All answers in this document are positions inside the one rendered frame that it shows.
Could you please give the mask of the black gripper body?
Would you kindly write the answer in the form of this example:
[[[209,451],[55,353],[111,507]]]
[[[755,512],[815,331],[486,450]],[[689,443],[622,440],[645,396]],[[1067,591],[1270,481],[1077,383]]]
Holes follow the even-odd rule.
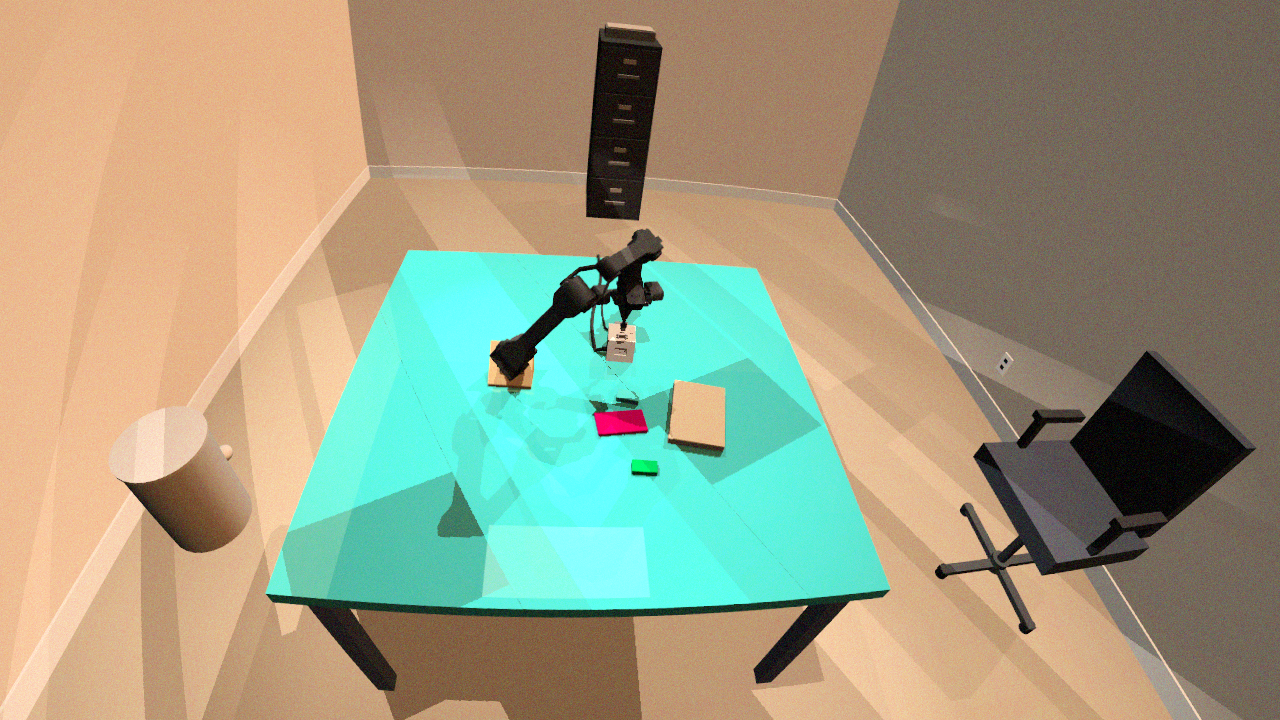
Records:
[[[631,281],[630,283],[637,283],[637,281],[643,281],[641,273],[637,275],[626,275],[621,273],[618,275],[618,281],[616,281],[617,288],[611,288],[611,290],[607,288],[604,297],[596,305],[609,304],[611,297],[614,299],[614,304],[625,302],[623,296],[620,296],[620,287],[621,284],[625,283],[625,281]],[[596,295],[596,299],[599,299],[603,293],[604,287],[605,284],[594,284],[590,290],[593,290],[593,292]],[[653,292],[652,301],[660,301],[664,299],[664,290],[662,290],[660,283],[658,281],[645,281],[644,290],[646,290],[646,292]]]

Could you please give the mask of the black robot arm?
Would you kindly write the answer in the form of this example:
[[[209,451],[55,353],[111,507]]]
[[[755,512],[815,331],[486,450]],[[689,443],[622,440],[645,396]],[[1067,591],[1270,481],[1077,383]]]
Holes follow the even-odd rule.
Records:
[[[596,264],[588,266],[579,266],[575,272],[561,282],[559,290],[553,295],[552,306],[538,318],[532,325],[524,333],[515,334],[512,338],[500,340],[497,348],[489,355],[492,360],[500,368],[500,373],[506,375],[508,380],[513,380],[517,375],[529,366],[529,361],[538,354],[536,345],[541,342],[552,331],[556,329],[561,322],[566,318],[573,318],[579,313],[588,313],[590,307],[598,304],[605,293],[607,286],[614,281],[621,273],[626,275],[637,275],[643,272],[643,264],[649,261],[655,261],[660,256],[662,240],[659,236],[654,236],[648,228],[645,231],[635,231],[632,241],[627,243],[625,249],[614,252],[609,258],[602,258]],[[596,295],[585,284],[580,272],[594,270],[602,275],[607,282],[603,293],[599,299]],[[631,281],[625,281],[620,287],[620,296],[623,296],[626,310],[643,310],[643,306],[649,306],[653,300],[653,292],[646,292],[643,287],[644,281],[637,281],[637,283],[630,283]]]

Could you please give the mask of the pink flat rectangular block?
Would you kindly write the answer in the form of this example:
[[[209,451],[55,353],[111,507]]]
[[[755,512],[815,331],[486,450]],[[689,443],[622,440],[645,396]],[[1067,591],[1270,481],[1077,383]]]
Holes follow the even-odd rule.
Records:
[[[646,433],[646,421],[641,410],[594,413],[598,436],[626,436]]]

